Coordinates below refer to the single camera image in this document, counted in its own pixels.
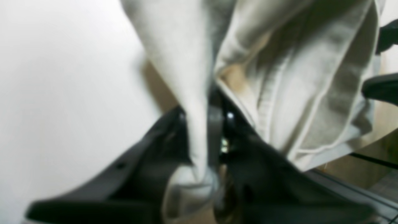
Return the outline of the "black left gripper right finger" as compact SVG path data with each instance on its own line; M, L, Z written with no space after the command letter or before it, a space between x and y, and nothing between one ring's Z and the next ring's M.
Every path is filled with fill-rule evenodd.
M370 224L376 210L339 196L295 168L255 133L242 112L212 90L209 164L226 166L228 207L237 224Z

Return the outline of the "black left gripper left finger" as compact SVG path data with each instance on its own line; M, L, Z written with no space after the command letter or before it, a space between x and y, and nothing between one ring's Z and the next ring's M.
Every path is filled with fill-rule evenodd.
M175 107L96 177L68 193L31 203L25 217L40 224L161 224L168 181L186 164L185 116Z

